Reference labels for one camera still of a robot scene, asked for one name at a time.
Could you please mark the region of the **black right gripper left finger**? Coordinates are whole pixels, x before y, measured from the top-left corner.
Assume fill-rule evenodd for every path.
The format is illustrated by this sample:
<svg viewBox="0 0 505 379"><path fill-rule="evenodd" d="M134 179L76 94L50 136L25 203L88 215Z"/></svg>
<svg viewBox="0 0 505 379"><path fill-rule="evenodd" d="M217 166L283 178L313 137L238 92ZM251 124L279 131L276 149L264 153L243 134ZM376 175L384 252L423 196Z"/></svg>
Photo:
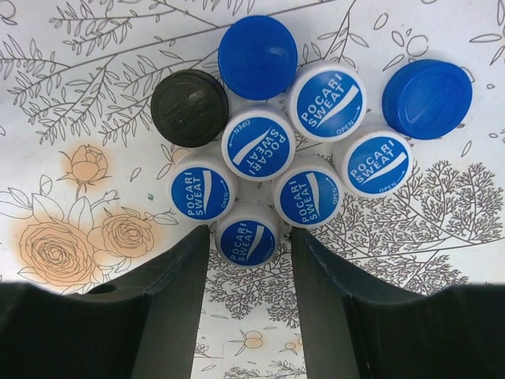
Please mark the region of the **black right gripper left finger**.
<svg viewBox="0 0 505 379"><path fill-rule="evenodd" d="M1 286L4 378L188 378L209 258L199 226L82 295Z"/></svg>

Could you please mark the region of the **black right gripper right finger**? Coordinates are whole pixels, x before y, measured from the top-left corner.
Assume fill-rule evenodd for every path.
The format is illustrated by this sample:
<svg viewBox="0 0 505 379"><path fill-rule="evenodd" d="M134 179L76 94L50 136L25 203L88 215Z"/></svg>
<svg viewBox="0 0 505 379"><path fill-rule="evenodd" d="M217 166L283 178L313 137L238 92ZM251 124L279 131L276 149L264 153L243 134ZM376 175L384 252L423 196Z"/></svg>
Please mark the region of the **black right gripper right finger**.
<svg viewBox="0 0 505 379"><path fill-rule="evenodd" d="M403 290L332 253L307 230L290 234L310 378L501 378L504 288Z"/></svg>

